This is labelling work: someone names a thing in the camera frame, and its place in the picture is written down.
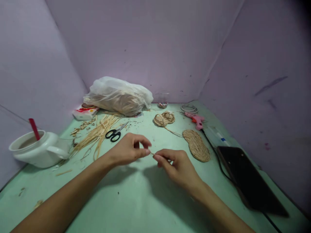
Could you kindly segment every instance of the hot glue gun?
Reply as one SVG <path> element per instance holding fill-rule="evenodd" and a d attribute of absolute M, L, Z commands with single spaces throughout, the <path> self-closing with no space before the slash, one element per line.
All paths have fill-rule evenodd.
<path fill-rule="evenodd" d="M 190 113 L 190 112 L 185 112 L 186 117 L 189 117 L 192 119 L 192 122 L 196 123 L 196 130 L 201 130 L 203 129 L 202 121 L 204 121 L 204 117 Z"/>

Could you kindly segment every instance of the braided straw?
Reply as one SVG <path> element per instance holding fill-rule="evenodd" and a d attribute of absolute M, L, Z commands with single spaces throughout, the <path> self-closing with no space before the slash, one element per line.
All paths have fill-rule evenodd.
<path fill-rule="evenodd" d="M 182 132 L 185 140 L 189 143 L 191 154 L 194 158 L 201 162 L 207 162 L 210 158 L 210 152 L 204 145 L 200 135 L 193 130 L 185 130 Z"/>
<path fill-rule="evenodd" d="M 161 115 L 160 114 L 157 114 L 153 121 L 155 122 L 155 124 L 157 124 L 158 126 L 161 126 L 161 127 L 164 127 L 164 129 L 170 131 L 171 133 L 175 134 L 176 136 L 178 137 L 181 137 L 182 136 L 178 133 L 175 133 L 171 130 L 169 130 L 168 128 L 166 128 L 166 125 L 167 124 L 172 124 L 174 121 L 175 121 L 175 116 L 172 112 L 170 111 L 165 111 L 164 113 L 162 113 Z"/>

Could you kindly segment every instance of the tissue box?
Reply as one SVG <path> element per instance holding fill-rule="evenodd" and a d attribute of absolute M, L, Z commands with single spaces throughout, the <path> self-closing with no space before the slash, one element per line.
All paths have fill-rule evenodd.
<path fill-rule="evenodd" d="M 72 114 L 77 120 L 92 120 L 97 114 L 99 107 L 93 105 L 82 104 L 75 109 Z"/>

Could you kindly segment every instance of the white teapot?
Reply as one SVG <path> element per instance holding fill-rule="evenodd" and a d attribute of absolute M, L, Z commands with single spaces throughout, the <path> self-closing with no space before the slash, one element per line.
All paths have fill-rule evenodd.
<path fill-rule="evenodd" d="M 43 130 L 38 132 L 39 141 L 36 140 L 34 132 L 30 132 L 11 143 L 9 150 L 17 160 L 47 168 L 69 158 L 69 145 L 58 135 Z"/>

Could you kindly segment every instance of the black phone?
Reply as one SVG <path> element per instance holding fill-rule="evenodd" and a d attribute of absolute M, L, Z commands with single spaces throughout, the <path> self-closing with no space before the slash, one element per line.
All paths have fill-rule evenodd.
<path fill-rule="evenodd" d="M 289 216 L 242 149 L 219 146 L 217 150 L 231 179 L 237 184 L 238 193 L 247 208 Z"/>

